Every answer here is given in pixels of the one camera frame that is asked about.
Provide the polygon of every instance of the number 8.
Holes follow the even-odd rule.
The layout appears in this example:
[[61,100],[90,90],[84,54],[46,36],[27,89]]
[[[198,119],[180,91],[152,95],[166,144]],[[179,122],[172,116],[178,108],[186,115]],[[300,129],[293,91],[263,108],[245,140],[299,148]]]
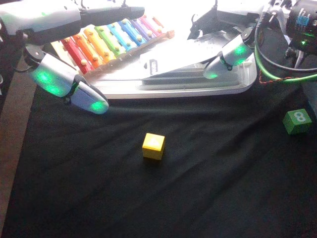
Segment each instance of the number 8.
[[294,114],[294,116],[296,117],[297,121],[299,122],[305,122],[306,118],[304,117],[303,113],[297,112]]

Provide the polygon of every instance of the yellow cube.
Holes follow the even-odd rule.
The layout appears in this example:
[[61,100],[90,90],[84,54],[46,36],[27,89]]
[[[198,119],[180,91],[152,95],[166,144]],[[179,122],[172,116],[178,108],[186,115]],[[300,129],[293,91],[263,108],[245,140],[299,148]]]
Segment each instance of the yellow cube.
[[165,147],[165,136],[147,133],[143,142],[143,157],[161,160]]

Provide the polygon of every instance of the green cable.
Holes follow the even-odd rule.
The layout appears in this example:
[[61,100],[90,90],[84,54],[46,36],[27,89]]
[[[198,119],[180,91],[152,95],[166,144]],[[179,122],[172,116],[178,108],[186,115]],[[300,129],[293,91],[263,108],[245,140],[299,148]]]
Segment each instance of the green cable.
[[[255,47],[254,49],[255,57],[256,57],[256,62],[257,65],[259,66],[260,70],[265,74],[266,77],[272,79],[272,80],[279,80],[281,79],[280,77],[277,77],[273,74],[271,74],[262,64],[260,55],[258,52],[258,49]],[[284,79],[281,81],[276,81],[276,82],[285,82],[285,83],[301,83],[301,82],[307,82],[307,81],[316,81],[317,80],[317,74],[313,74],[310,76],[302,77],[302,78],[290,78],[290,79]]]

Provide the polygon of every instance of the black tablecloth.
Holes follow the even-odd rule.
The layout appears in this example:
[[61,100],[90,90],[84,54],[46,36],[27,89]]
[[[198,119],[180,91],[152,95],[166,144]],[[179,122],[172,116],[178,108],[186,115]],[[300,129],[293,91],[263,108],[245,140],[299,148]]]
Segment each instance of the black tablecloth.
[[[37,89],[3,238],[277,238],[312,226],[317,128],[300,86],[110,105],[98,116]],[[301,108],[314,125],[289,136],[282,119]],[[147,132],[166,136],[160,164],[142,158]]]

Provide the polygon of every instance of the colorful xylophone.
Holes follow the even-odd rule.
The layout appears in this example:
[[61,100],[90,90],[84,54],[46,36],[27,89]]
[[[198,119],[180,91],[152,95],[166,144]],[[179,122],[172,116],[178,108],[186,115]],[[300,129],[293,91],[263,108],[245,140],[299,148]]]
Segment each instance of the colorful xylophone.
[[166,30],[155,17],[144,15],[106,26],[90,25],[77,35],[53,42],[52,46],[62,60],[71,62],[85,74],[108,62],[122,60],[127,53],[137,54],[144,47],[172,37],[174,31]]

